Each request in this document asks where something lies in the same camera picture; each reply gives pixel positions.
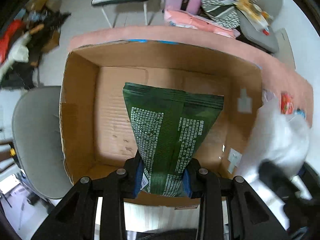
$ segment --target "green package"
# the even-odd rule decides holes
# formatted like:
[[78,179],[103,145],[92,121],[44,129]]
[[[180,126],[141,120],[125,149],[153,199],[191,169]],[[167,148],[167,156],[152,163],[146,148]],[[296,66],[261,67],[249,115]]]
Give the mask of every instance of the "green package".
[[145,164],[141,187],[181,195],[182,174],[223,109],[223,96],[125,83],[123,96]]

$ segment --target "silver bolt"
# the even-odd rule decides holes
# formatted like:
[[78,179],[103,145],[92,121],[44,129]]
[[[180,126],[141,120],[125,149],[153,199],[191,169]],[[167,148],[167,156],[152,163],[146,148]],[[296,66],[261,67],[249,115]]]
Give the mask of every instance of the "silver bolt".
[[206,175],[206,174],[208,174],[208,170],[206,168],[200,168],[199,173],[202,175]]
[[86,183],[88,183],[89,182],[89,177],[82,177],[81,179],[80,179],[80,182],[82,183],[82,184],[86,184]]
[[244,178],[242,178],[241,176],[236,176],[236,182],[242,183],[244,182]]
[[127,171],[125,169],[117,169],[117,174],[118,175],[123,175],[125,174]]

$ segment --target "red snack package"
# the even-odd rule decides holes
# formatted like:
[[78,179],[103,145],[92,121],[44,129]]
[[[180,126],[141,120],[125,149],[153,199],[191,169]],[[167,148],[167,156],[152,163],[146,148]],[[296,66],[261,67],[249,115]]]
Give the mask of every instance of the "red snack package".
[[293,114],[292,95],[281,93],[281,114]]
[[10,39],[14,33],[23,26],[24,23],[21,20],[13,20],[5,31],[2,39],[0,39],[0,63],[3,63],[6,59]]

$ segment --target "red bag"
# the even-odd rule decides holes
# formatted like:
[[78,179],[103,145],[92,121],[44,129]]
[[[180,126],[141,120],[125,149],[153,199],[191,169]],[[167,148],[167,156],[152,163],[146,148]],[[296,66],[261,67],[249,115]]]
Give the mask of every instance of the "red bag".
[[3,38],[0,40],[0,63],[6,59],[8,52],[9,42],[15,32],[22,28],[24,23],[21,20],[13,20],[5,31]]

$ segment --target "cardboard corrugation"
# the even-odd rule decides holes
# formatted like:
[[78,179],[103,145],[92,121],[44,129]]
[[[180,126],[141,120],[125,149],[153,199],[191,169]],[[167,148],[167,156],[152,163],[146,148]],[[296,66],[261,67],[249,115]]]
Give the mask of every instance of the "cardboard corrugation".
[[[195,158],[203,167],[232,177],[227,172],[228,152],[231,147],[243,152],[261,106],[260,69],[212,49],[122,41],[69,54],[61,89],[60,129],[66,170],[74,183],[82,176],[105,177],[134,157],[137,146],[122,95],[125,82],[223,95],[224,109]],[[242,88],[252,98],[252,114],[237,112]],[[199,202],[145,192],[127,201],[167,206]]]

